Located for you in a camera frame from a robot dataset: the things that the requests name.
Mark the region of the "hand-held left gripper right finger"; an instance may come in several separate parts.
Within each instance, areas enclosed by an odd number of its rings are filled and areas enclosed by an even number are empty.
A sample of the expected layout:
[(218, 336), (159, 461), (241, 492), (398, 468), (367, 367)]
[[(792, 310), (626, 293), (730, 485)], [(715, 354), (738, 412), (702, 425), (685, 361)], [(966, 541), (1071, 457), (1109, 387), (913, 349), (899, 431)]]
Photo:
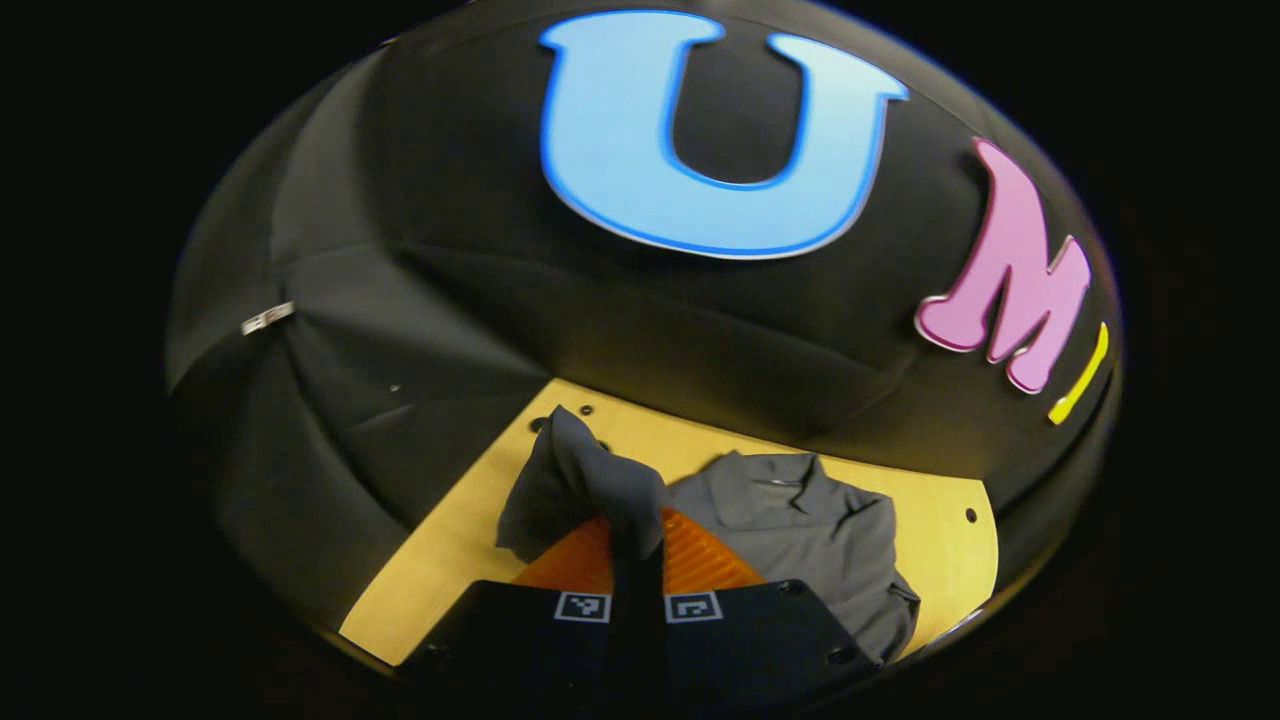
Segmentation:
[(881, 667), (810, 585), (768, 582), (675, 509), (640, 562), (643, 693), (820, 693)]

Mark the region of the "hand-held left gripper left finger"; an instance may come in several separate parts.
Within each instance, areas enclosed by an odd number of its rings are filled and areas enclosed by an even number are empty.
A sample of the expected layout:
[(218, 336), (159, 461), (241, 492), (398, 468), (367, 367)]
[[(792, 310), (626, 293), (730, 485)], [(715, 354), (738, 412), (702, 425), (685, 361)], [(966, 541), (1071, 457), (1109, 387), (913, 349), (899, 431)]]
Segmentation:
[(641, 683), (628, 528), (600, 515), (507, 582), (474, 582), (404, 660), (452, 691), (631, 691)]

